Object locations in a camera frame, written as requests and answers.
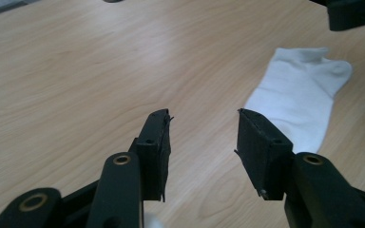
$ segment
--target light wood tabletop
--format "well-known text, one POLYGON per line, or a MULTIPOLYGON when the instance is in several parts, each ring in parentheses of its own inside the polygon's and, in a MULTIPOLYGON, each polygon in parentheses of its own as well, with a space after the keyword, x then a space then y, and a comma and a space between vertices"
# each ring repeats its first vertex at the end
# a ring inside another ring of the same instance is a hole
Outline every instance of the light wood tabletop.
POLYGON ((0 14, 0 213, 37 187, 96 181, 147 115, 169 108, 166 227, 288 227, 239 157, 239 114, 276 48, 354 67, 319 154, 365 191, 365 27, 328 29, 306 0, 43 0, 0 14))

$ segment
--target sock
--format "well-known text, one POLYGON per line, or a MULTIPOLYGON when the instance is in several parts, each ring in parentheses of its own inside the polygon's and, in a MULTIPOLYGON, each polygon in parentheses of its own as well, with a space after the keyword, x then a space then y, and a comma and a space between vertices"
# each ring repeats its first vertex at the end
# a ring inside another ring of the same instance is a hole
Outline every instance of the sock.
POLYGON ((334 97, 352 74, 345 61, 328 60, 328 48, 278 48, 245 109, 268 118, 293 152, 318 152, 334 97))

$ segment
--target folded sock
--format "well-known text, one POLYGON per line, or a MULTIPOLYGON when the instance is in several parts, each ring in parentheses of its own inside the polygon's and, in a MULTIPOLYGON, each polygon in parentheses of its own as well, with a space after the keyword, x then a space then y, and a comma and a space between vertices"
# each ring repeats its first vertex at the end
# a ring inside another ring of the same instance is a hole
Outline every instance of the folded sock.
POLYGON ((244 108, 268 118, 294 144, 293 152, 318 152, 336 93, 352 66, 328 60, 328 48, 278 48, 244 108))

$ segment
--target black object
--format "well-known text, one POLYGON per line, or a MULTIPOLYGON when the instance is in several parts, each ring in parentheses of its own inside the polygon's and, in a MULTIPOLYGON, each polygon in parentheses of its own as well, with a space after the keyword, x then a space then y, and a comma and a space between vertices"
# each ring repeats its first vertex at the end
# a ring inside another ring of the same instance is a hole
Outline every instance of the black object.
POLYGON ((365 0, 311 0, 327 7, 330 30, 365 26, 365 0))
POLYGON ((240 109, 238 155, 265 200, 282 200, 290 227, 365 227, 365 192, 353 188, 326 158, 292 152, 292 143, 264 116, 240 109))
POLYGON ((64 198, 31 190, 0 214, 0 227, 143 227, 143 201, 164 199, 170 121, 167 109, 153 112, 129 152, 107 158, 99 180, 64 198))

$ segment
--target wooden surface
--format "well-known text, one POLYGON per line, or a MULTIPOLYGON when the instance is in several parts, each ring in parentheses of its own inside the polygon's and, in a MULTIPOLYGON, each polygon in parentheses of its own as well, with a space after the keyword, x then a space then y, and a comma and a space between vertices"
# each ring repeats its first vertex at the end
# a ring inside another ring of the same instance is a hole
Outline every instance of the wooden surface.
POLYGON ((233 152, 237 109, 279 47, 353 65, 320 154, 365 190, 365 27, 331 32, 306 0, 44 0, 0 14, 0 212, 36 187, 65 196, 97 180, 167 107, 167 201, 146 212, 166 227, 288 227, 233 152))

